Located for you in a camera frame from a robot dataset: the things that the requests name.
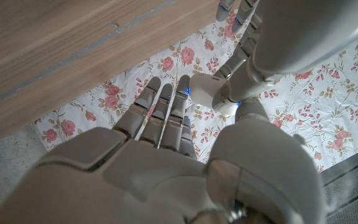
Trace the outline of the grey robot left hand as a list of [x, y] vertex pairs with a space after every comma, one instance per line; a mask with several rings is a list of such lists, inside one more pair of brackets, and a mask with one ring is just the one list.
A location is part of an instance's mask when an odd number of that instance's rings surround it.
[[219, 69], [226, 79], [212, 106], [228, 108], [301, 73], [358, 39], [358, 0], [241, 1], [232, 32], [245, 27]]

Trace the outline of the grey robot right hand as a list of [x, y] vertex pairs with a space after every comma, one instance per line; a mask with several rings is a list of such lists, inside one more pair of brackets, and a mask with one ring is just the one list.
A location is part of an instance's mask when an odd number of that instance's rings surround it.
[[189, 81], [152, 78], [112, 129], [44, 155], [0, 206], [0, 223], [324, 223], [313, 160], [258, 101], [238, 103], [207, 163], [197, 161]]

